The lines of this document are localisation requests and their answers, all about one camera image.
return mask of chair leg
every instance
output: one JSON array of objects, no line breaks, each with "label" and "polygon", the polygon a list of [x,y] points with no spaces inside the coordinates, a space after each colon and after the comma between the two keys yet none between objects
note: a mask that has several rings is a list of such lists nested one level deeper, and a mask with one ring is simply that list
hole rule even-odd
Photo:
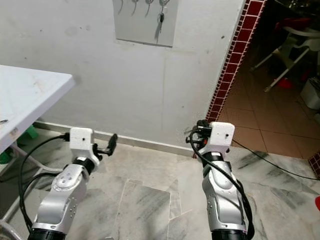
[{"label": "chair leg", "polygon": [[265,92],[265,93],[268,93],[268,92],[271,90],[271,88],[272,88],[274,85],[276,85],[276,84],[280,81],[280,79],[282,79],[283,76],[286,75],[286,74],[293,68],[293,66],[296,65],[296,63],[299,62],[299,61],[303,58],[303,56],[307,54],[307,52],[309,52],[309,50],[310,50],[309,48],[307,48],[306,50],[304,50],[304,52],[301,53],[301,55],[298,56],[296,60],[294,60],[293,64],[292,64],[289,68],[287,68],[286,70],[284,70],[284,72],[281,73],[281,75],[278,76],[278,77],[276,78],[276,80],[274,80],[269,86],[267,86],[267,87],[264,89],[264,92]]},{"label": "chair leg", "polygon": [[268,55],[265,59],[263,59],[261,62],[259,62],[257,65],[255,65],[254,67],[251,67],[249,69],[249,71],[253,72],[254,70],[256,70],[258,67],[260,67],[265,61],[267,61],[271,57],[272,57],[272,53],[270,55]]}]

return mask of tiled floor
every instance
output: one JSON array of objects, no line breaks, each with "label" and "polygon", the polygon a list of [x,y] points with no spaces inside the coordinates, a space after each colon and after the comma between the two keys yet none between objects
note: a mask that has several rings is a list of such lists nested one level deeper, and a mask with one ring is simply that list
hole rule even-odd
[{"label": "tiled floor", "polygon": [[320,126],[313,120],[316,111],[294,88],[275,86],[265,93],[272,81],[268,67],[253,73],[248,69],[245,63],[241,66],[219,121],[233,123],[234,139],[252,150],[311,157],[320,149]]},{"label": "tiled floor", "polygon": [[[24,142],[25,151],[59,134],[42,129],[37,132],[39,137]],[[99,146],[108,144],[95,142]],[[288,171],[315,177],[310,165],[301,159],[262,154]],[[51,168],[63,168],[73,159],[68,143],[59,140],[44,145],[32,156]],[[320,182],[291,175],[238,147],[230,148],[226,161],[242,182],[251,205],[255,228],[252,240],[320,239],[320,215],[315,205]],[[1,176],[0,217],[18,195],[19,163],[14,162]],[[25,167],[24,177],[37,170],[28,161]],[[202,173],[202,163],[197,159],[117,144],[114,154],[105,156],[90,175],[85,198],[78,204],[66,239],[211,240]],[[41,179],[26,197],[26,210],[32,220],[49,185]],[[22,239],[28,238],[20,210],[9,223]],[[8,233],[0,227],[0,239],[12,239],[4,235]]]}]

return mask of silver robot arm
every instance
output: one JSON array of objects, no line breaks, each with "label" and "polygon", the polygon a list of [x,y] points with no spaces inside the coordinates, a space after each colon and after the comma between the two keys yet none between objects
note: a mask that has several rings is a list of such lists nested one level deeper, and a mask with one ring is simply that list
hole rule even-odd
[{"label": "silver robot arm", "polygon": [[116,141],[117,135],[114,134],[108,148],[98,148],[92,129],[74,127],[70,130],[73,162],[53,180],[50,192],[40,204],[28,240],[65,239],[78,204],[86,195],[90,174],[102,159],[98,153],[112,155]]},{"label": "silver robot arm", "polygon": [[[198,144],[198,154],[218,166],[236,183],[239,183],[232,174],[230,163],[224,161],[226,153],[229,152],[235,126],[226,122],[211,122],[208,124],[200,120],[193,131],[197,132],[198,139],[193,140],[193,134],[191,134],[190,137],[187,137],[186,142],[190,143],[190,138],[192,138],[192,142]],[[212,239],[251,239],[251,236],[247,236],[242,195],[220,171],[203,159],[201,160],[203,164],[202,188],[207,200],[207,214]]]}]

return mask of white chair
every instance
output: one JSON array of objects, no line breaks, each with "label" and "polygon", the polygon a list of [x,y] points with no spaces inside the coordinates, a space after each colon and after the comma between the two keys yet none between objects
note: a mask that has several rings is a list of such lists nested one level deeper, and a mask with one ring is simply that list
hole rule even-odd
[{"label": "white chair", "polygon": [[[320,74],[320,31],[316,31],[311,28],[306,28],[304,31],[300,31],[288,26],[283,27],[283,29],[289,32],[289,35],[286,38],[285,42],[280,47],[275,49],[265,59],[263,59],[254,67],[251,67],[249,70],[250,72],[253,72],[273,55],[277,56],[285,64],[286,70],[284,70],[284,72],[281,73],[280,76],[277,77],[277,79],[275,79],[269,86],[264,89],[264,92],[266,93],[268,93],[271,88],[276,85],[277,82],[279,82],[279,80],[282,79],[284,75],[286,75],[292,69],[292,67],[297,62],[299,62],[309,51],[317,52],[317,75],[319,76]],[[295,60],[292,60],[289,58],[289,54],[292,48],[305,48],[305,50]]]}]

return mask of black wire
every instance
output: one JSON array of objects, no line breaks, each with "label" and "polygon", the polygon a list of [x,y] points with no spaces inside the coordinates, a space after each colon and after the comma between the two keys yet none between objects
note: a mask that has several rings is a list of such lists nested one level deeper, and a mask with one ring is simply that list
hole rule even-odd
[{"label": "black wire", "polygon": [[35,175],[33,178],[31,178],[31,180],[26,184],[26,186],[24,187],[23,192],[22,192],[22,197],[20,197],[20,208],[22,207],[22,208],[24,209],[24,211],[25,211],[25,215],[23,215],[24,220],[27,219],[28,222],[30,221],[30,222],[32,223],[31,219],[29,218],[29,216],[28,216],[28,214],[27,214],[27,212],[26,212],[26,205],[25,205],[25,194],[26,194],[26,191],[27,191],[28,187],[29,187],[29,186],[32,184],[32,182],[33,182],[34,180],[36,180],[36,179],[39,179],[39,178],[42,178],[42,177],[45,177],[45,176],[55,177],[55,176],[57,176],[57,175],[58,175],[58,173],[52,173],[52,172],[39,173],[38,175]]},{"label": "black wire", "polygon": [[209,160],[207,160],[205,157],[203,157],[199,151],[196,149],[196,146],[194,145],[193,142],[193,135],[196,133],[196,130],[192,130],[189,138],[190,138],[190,144],[191,147],[194,151],[194,153],[202,160],[205,161],[208,165],[210,165],[211,167],[215,168],[216,170],[218,170],[222,175],[224,175],[234,186],[235,188],[239,191],[239,193],[241,194],[242,197],[242,201],[243,201],[243,208],[246,214],[246,217],[248,219],[248,230],[247,230],[247,238],[248,240],[251,240],[254,235],[255,235],[255,227],[253,224],[253,216],[252,216],[252,210],[250,207],[250,203],[249,200],[245,194],[244,189],[228,174],[226,173],[223,169],[221,169],[219,166],[213,164],[212,162],[210,162]]},{"label": "black wire", "polygon": [[38,149],[39,147],[41,147],[42,145],[52,141],[52,140],[55,140],[55,139],[64,139],[65,138],[65,134],[63,135],[59,135],[59,136],[54,136],[54,137],[51,137],[43,142],[41,142],[40,144],[38,144],[37,146],[35,146],[33,149],[31,149],[31,151],[28,152],[27,155],[25,155],[24,159],[22,160],[21,162],[21,165],[20,165],[20,169],[19,169],[19,174],[18,174],[18,188],[19,188],[19,197],[20,197],[20,209],[21,209],[21,212],[22,212],[22,215],[23,215],[23,218],[24,218],[24,221],[25,221],[25,224],[26,224],[26,227],[28,228],[29,232],[31,231],[31,226],[32,226],[32,221],[30,220],[30,218],[28,217],[27,215],[27,212],[26,212],[26,208],[24,206],[24,202],[23,202],[23,185],[22,185],[22,173],[23,173],[23,169],[24,169],[24,164],[26,162],[26,160],[28,159],[28,157],[36,150]]},{"label": "black wire", "polygon": [[318,178],[312,178],[312,177],[308,177],[308,176],[302,176],[302,175],[299,175],[299,174],[294,173],[294,172],[292,172],[292,171],[286,170],[286,169],[284,169],[284,168],[282,168],[282,167],[274,164],[273,162],[265,159],[263,156],[260,156],[259,154],[255,153],[255,152],[252,151],[250,148],[248,148],[248,147],[246,147],[246,146],[243,146],[243,145],[242,145],[241,143],[239,143],[238,141],[236,141],[236,140],[234,140],[234,139],[232,139],[232,141],[234,141],[236,144],[240,145],[240,146],[243,147],[244,149],[249,150],[251,153],[253,153],[253,154],[256,155],[257,157],[261,158],[262,160],[265,160],[267,163],[271,164],[272,166],[274,166],[274,167],[276,167],[276,168],[278,168],[278,169],[281,169],[282,171],[284,171],[284,172],[286,172],[286,173],[288,173],[288,174],[292,174],[292,175],[295,175],[295,176],[297,176],[297,177],[304,178],[304,179],[310,179],[310,180],[320,181],[320,179],[318,179]]}]

